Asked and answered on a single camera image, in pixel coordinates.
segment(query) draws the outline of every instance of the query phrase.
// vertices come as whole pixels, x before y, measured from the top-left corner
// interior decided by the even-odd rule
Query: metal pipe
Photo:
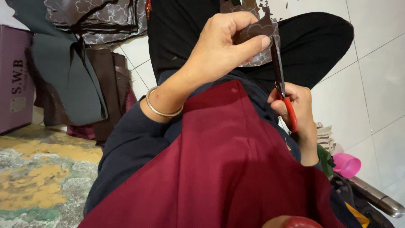
[[[358,192],[369,203],[383,211],[385,214],[397,219],[405,214],[404,206],[375,187],[364,182],[362,179],[354,176],[347,180],[349,181],[353,190]]]

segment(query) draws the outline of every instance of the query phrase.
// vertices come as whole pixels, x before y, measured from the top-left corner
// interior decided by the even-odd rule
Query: scissor blade
[[[282,96],[286,97],[286,93],[284,90],[285,84],[284,84],[283,66],[281,64],[280,49],[277,46],[274,35],[273,35],[273,44],[270,47],[270,50],[271,50],[271,59],[273,61],[274,72],[276,75],[277,84],[281,90]]]

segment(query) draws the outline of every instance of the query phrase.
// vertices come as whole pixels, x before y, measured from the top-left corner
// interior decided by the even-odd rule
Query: concrete floor
[[[40,125],[0,136],[0,227],[77,227],[102,155],[94,144]]]

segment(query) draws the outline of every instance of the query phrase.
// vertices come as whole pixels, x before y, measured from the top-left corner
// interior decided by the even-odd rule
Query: pink plastic cup
[[[335,167],[333,171],[339,173],[345,178],[354,177],[361,168],[361,161],[355,156],[339,153],[333,156]]]

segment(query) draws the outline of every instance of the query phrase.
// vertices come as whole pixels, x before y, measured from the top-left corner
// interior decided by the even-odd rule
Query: red scissor handle
[[[283,99],[284,103],[286,104],[288,115],[290,116],[291,120],[291,132],[297,132],[298,130],[298,123],[297,117],[295,116],[294,108],[292,108],[292,104],[289,97]]]

